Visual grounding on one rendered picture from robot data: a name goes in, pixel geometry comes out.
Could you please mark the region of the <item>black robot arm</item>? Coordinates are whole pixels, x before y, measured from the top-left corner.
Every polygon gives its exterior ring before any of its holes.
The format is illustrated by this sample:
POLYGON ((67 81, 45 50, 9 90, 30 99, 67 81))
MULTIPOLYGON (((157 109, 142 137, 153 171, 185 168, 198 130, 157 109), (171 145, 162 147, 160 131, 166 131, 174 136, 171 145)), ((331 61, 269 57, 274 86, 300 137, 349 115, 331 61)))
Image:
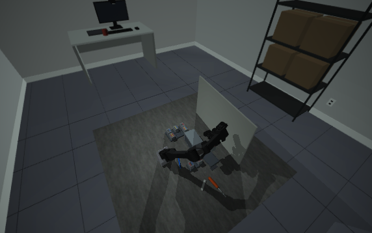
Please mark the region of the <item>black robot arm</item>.
POLYGON ((210 150, 221 140, 225 139, 229 133, 227 131, 227 124, 225 122, 219 123, 216 128, 213 128, 211 130, 207 130, 204 132, 204 136, 210 138, 210 134, 212 138, 208 140, 206 144, 203 144, 202 146, 196 145, 191 147, 190 149, 186 151, 176 151, 175 148, 167 148, 159 152, 159 155, 161 156, 161 159, 165 159, 166 162, 172 161, 175 158, 185 158, 192 162, 197 162, 203 159, 203 157, 210 153, 210 150), (196 148, 202 149, 204 153, 202 156, 199 156, 198 152, 196 151, 196 148))

